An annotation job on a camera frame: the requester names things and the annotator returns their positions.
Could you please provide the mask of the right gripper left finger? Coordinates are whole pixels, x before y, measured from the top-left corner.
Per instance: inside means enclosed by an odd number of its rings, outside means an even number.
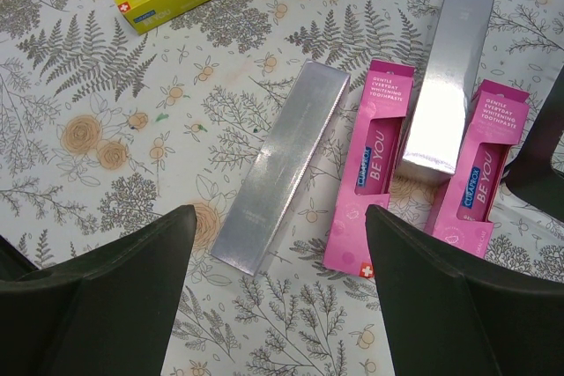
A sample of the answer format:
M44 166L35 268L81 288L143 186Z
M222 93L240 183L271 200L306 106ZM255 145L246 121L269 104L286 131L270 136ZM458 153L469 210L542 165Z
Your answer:
M158 375L197 229L182 205L39 269L1 241L3 375Z

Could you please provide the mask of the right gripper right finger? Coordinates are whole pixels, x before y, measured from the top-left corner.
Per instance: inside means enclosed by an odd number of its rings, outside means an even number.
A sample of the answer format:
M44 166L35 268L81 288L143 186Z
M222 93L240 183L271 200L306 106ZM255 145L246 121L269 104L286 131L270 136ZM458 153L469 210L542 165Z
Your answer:
M366 211L397 375L561 375L563 286L487 262L381 206Z

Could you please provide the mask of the plain silver toothpaste box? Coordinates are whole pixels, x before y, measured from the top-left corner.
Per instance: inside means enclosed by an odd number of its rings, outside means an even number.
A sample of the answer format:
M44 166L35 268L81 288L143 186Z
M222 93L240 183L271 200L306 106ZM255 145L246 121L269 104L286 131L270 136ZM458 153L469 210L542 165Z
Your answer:
M307 60L221 226L210 254L249 275L268 253L351 75Z

